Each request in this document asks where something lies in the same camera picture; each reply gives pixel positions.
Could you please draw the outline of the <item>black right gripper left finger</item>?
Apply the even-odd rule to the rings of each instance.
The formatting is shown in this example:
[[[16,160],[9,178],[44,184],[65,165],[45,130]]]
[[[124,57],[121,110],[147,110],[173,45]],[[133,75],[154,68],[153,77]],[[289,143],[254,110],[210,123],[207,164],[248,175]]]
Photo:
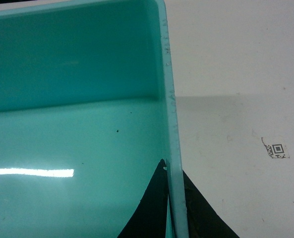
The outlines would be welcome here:
[[[172,236],[167,165],[161,159],[131,218],[119,238],[170,238]]]

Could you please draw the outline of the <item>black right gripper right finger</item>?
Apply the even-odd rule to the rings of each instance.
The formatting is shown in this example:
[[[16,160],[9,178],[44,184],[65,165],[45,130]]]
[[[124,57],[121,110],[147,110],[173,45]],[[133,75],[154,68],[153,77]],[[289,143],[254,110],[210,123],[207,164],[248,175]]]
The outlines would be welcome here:
[[[237,238],[195,184],[183,173],[188,232],[191,238]]]

